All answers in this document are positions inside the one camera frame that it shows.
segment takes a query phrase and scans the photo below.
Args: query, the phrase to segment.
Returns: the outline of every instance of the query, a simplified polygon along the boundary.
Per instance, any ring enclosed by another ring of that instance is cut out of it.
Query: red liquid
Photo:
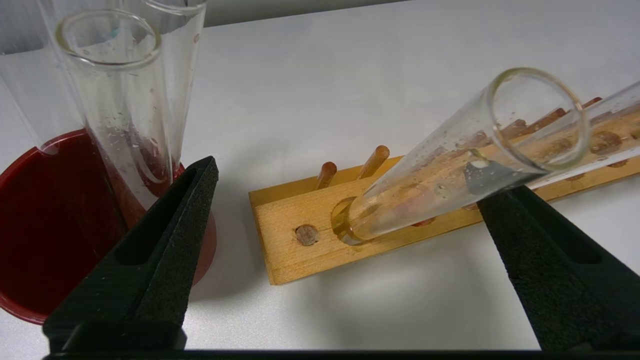
[[[85,130],[35,148],[0,176],[0,306],[46,316],[124,235],[100,154]]]

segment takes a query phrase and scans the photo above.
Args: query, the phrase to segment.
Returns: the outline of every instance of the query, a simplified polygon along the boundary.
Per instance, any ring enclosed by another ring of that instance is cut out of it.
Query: white table
[[[508,67],[609,95],[640,79],[639,15],[635,0],[441,0],[205,29],[183,162],[216,157],[219,242],[187,347],[537,348],[483,225],[270,286],[247,192],[361,164],[381,143],[404,154]],[[1,170],[31,142],[0,122]],[[554,206],[640,272],[639,186]],[[0,313],[0,354],[46,352],[39,327]]]

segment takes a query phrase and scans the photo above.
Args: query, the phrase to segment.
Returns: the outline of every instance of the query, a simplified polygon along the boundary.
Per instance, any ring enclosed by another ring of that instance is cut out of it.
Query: glass test tube
[[[76,13],[55,35],[131,228],[172,182],[160,36],[122,10]]]
[[[158,29],[162,38],[161,56],[171,113],[167,123],[167,136],[174,172],[178,170],[182,153],[182,139],[193,87],[193,71],[206,8],[206,0],[124,2],[124,10],[147,20]]]
[[[560,109],[568,113],[559,119]],[[589,122],[569,88],[540,70],[509,69],[362,195],[341,202],[333,230],[357,245],[571,167],[588,146]]]
[[[46,154],[58,152],[57,139],[83,128],[81,116],[66,83],[38,8],[28,1],[8,6],[0,23],[2,77],[20,118],[36,147]]]
[[[589,151],[580,163],[536,181],[538,188],[604,166],[619,167],[640,155],[640,81],[585,109],[591,123]]]

